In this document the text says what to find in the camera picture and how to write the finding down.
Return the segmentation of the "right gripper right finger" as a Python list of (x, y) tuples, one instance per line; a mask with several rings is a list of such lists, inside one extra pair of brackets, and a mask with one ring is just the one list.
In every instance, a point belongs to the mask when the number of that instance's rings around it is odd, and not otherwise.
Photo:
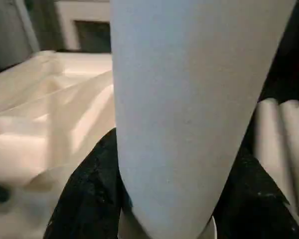
[(213, 212), (220, 239), (299, 239), (288, 201), (258, 160), (240, 147)]

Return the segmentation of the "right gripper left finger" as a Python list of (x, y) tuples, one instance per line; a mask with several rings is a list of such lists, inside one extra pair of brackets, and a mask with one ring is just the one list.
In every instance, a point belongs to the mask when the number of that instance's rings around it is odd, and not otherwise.
[(113, 128), (68, 179), (45, 239), (116, 239), (123, 204), (117, 136)]

